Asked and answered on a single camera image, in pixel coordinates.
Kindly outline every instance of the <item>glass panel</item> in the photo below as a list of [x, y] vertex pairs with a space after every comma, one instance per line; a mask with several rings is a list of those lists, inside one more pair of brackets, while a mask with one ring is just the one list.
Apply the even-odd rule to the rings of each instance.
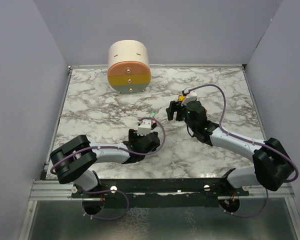
[[[242, 199], [237, 213], [252, 214], [264, 199]], [[229, 216], [220, 208], [132, 208], [117, 221], [83, 217], [80, 201], [38, 202], [31, 240], [296, 240], [284, 198], [270, 199], [253, 218]]]

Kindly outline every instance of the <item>wire connector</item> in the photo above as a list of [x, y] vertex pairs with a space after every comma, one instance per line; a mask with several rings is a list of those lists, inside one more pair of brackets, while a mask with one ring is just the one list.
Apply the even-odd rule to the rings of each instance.
[[151, 133], [152, 128], [152, 120], [144, 119], [141, 124], [138, 126], [138, 130], [136, 132], [137, 135], [146, 136]]

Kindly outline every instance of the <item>screw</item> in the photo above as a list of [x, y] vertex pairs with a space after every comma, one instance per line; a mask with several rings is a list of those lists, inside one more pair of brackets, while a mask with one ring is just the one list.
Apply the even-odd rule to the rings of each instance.
[[209, 185], [204, 185], [203, 190], [210, 191], [210, 186]]
[[71, 188], [71, 193], [75, 194], [78, 192], [78, 189], [74, 186], [73, 188]]

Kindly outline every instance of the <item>yellow stripe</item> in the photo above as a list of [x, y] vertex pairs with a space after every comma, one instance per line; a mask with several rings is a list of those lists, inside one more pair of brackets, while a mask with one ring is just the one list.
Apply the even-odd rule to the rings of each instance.
[[148, 84], [151, 80], [151, 73], [108, 76], [108, 81], [111, 86], [116, 85], [132, 85], [132, 84]]

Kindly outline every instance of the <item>cable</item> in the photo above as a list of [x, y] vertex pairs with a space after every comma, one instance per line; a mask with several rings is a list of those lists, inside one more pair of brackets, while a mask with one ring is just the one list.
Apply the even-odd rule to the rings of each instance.
[[266, 210], [266, 208], [269, 204], [269, 192], [268, 192], [268, 189], [266, 189], [266, 188], [265, 188], [265, 193], [266, 193], [266, 199], [265, 199], [265, 204], [264, 204], [263, 208], [260, 211], [258, 211], [256, 213], [253, 213], [253, 214], [250, 214], [250, 215], [240, 215], [240, 214], [235, 214], [233, 212], [229, 212], [229, 211], [225, 210], [220, 204], [219, 204], [219, 207], [223, 209], [224, 213], [226, 213], [228, 215], [231, 215], [231, 216], [234, 216], [234, 217], [246, 218], [246, 219], [247, 218], [253, 218], [253, 217], [256, 217], [256, 216], [262, 214]]
[[231, 137], [234, 137], [234, 138], [236, 138], [236, 139], [242, 140], [242, 141], [244, 141], [244, 142], [246, 142], [246, 143], [249, 143], [249, 144], [255, 144], [255, 145], [258, 145], [258, 146], [265, 147], [265, 148], [271, 150], [272, 152], [274, 152], [274, 153], [280, 155], [280, 156], [281, 156], [282, 158], [284, 158], [285, 160], [287, 160], [288, 163], [291, 164], [291, 166], [293, 167], [293, 169], [294, 169], [294, 171], [295, 171], [295, 175], [294, 175], [293, 178], [288, 179], [287, 181], [285, 181], [286, 183], [291, 183], [291, 182], [295, 181], [295, 180], [299, 177], [299, 170], [298, 170], [297, 166], [295, 165], [295, 163], [294, 163], [289, 157], [287, 157], [286, 155], [284, 155], [282, 152], [279, 152], [278, 150], [276, 150], [276, 149], [274, 149], [274, 148], [272, 148], [272, 147], [270, 147], [270, 146], [268, 146], [268, 145], [266, 145], [266, 144], [264, 144], [264, 143], [261, 143], [261, 142], [253, 142], [253, 141], [251, 141], [251, 140], [249, 140], [249, 139], [246, 139], [246, 138], [244, 138], [244, 137], [238, 136], [238, 135], [236, 135], [236, 134], [234, 134], [234, 133], [232, 133], [232, 132], [229, 132], [229, 131], [225, 130], [225, 129], [222, 127], [222, 121], [223, 121], [224, 116], [225, 116], [225, 113], [226, 113], [226, 105], [227, 105], [226, 95], [225, 95], [224, 91], [223, 91], [219, 86], [217, 86], [217, 85], [215, 85], [215, 84], [204, 84], [204, 85], [196, 86], [196, 87], [190, 89], [189, 92], [194, 91], [194, 90], [196, 90], [196, 89], [203, 88], [203, 87], [215, 87], [215, 88], [219, 89], [219, 91], [220, 91], [221, 94], [222, 94], [222, 97], [223, 97], [223, 110], [222, 110], [221, 118], [220, 118], [220, 121], [219, 121], [219, 127], [220, 127], [220, 129], [221, 129], [225, 134], [228, 134], [228, 135], [230, 135]]
[[163, 133], [162, 143], [160, 144], [160, 146], [155, 151], [151, 151], [151, 152], [148, 152], [148, 153], [141, 153], [141, 152], [135, 152], [135, 151], [131, 151], [129, 149], [125, 149], [123, 147], [117, 147], [117, 146], [89, 146], [89, 147], [85, 147], [83, 149], [80, 149], [80, 150], [78, 150], [78, 151], [76, 151], [74, 153], [71, 153], [70, 155], [68, 155], [65, 158], [63, 158], [60, 161], [58, 161], [55, 165], [53, 165], [51, 167], [50, 173], [53, 174], [53, 175], [55, 175], [56, 172], [54, 170], [60, 164], [62, 164], [64, 161], [72, 158], [73, 156], [75, 156], [77, 154], [80, 154], [82, 152], [85, 152], [85, 151], [88, 151], [88, 150], [92, 150], [92, 149], [118, 149], [118, 150], [122, 150], [122, 151], [128, 152], [130, 154], [135, 154], [135, 155], [140, 155], [140, 156], [148, 156], [148, 155], [155, 154], [155, 153], [159, 152], [159, 150], [163, 147], [163, 145], [165, 144], [165, 141], [166, 141], [166, 131], [164, 129], [164, 126], [161, 124], [161, 122], [159, 122], [157, 119], [152, 118], [152, 117], [143, 117], [140, 120], [141, 121], [142, 120], [152, 120], [152, 121], [155, 121], [160, 126], [160, 128], [162, 129], [162, 133]]
[[[217, 89], [221, 92], [221, 94], [222, 94], [222, 97], [223, 97], [223, 110], [222, 110], [221, 118], [220, 118], [220, 120], [219, 120], [219, 127], [220, 127], [220, 129], [221, 129], [225, 134], [228, 134], [228, 135], [230, 135], [230, 136], [232, 136], [232, 137], [234, 137], [234, 138], [236, 138], [236, 139], [242, 140], [242, 141], [244, 141], [244, 142], [246, 142], [246, 143], [249, 143], [249, 144], [255, 144], [255, 145], [258, 145], [258, 146], [265, 147], [265, 148], [271, 150], [272, 152], [274, 152], [274, 153], [280, 155], [280, 156], [283, 157], [284, 159], [286, 159], [286, 160], [288, 161], [288, 163], [291, 164], [291, 166], [293, 167], [293, 169], [294, 169], [294, 171], [295, 171], [294, 177], [291, 178], [291, 179], [286, 180], [286, 181], [285, 181], [286, 183], [291, 183], [291, 182], [295, 181], [295, 180], [299, 177], [299, 170], [298, 170], [297, 166], [295, 165], [295, 163], [294, 163], [289, 157], [287, 157], [287, 156], [284, 155], [283, 153], [279, 152], [278, 150], [276, 150], [276, 149], [274, 149], [274, 148], [272, 148], [272, 147], [270, 147], [270, 146], [268, 146], [268, 145], [266, 145], [266, 144], [264, 144], [264, 143], [261, 143], [261, 142], [253, 142], [253, 141], [251, 141], [251, 140], [249, 140], [249, 139], [246, 139], [246, 138], [244, 138], [244, 137], [238, 136], [238, 135], [236, 135], [236, 134], [234, 134], [234, 133], [231, 133], [231, 132], [225, 130], [225, 129], [222, 127], [222, 121], [223, 121], [223, 119], [224, 119], [224, 116], [225, 116], [225, 113], [226, 113], [226, 106], [227, 106], [227, 100], [226, 100], [226, 95], [225, 95], [224, 91], [223, 91], [218, 85], [210, 84], [210, 83], [209, 83], [209, 84], [203, 84], [203, 85], [200, 85], [200, 86], [196, 86], [196, 87], [194, 87], [194, 88], [191, 88], [191, 89], [188, 90], [188, 92], [190, 93], [191, 91], [194, 91], [194, 90], [197, 90], [197, 89], [200, 89], [200, 88], [203, 88], [203, 87], [215, 87], [215, 88], [217, 88]], [[262, 213], [265, 211], [265, 209], [267, 208], [268, 204], [269, 204], [269, 192], [268, 192], [267, 189], [265, 189], [265, 192], [266, 192], [266, 202], [265, 202], [263, 208], [262, 208], [260, 211], [258, 211], [257, 213], [250, 214], [250, 215], [239, 215], [239, 214], [235, 214], [235, 213], [233, 213], [233, 212], [228, 212], [228, 211], [226, 211], [226, 210], [224, 210], [224, 212], [225, 212], [226, 214], [229, 214], [229, 215], [231, 215], [231, 216], [235, 216], [235, 217], [238, 217], [238, 218], [253, 218], [253, 217], [256, 217], [256, 216], [262, 214]]]
[[193, 135], [190, 134], [188, 125], [186, 126], [186, 130], [188, 131], [188, 134], [189, 134], [190, 137], [193, 138], [195, 136], [195, 133], [193, 133]]
[[102, 217], [102, 216], [90, 215], [90, 214], [86, 213], [84, 204], [82, 202], [82, 210], [84, 212], [83, 216], [88, 216], [91, 219], [113, 221], [113, 220], [118, 220], [118, 219], [122, 218], [129, 211], [129, 206], [130, 206], [129, 199], [128, 199], [127, 195], [123, 191], [120, 191], [120, 190], [86, 191], [84, 189], [82, 189], [82, 191], [85, 192], [85, 193], [87, 193], [87, 194], [104, 194], [104, 193], [109, 193], [109, 192], [118, 192], [118, 193], [122, 194], [124, 196], [125, 200], [126, 200], [126, 209], [125, 209], [124, 213], [122, 213], [119, 216], [115, 216], [115, 217]]

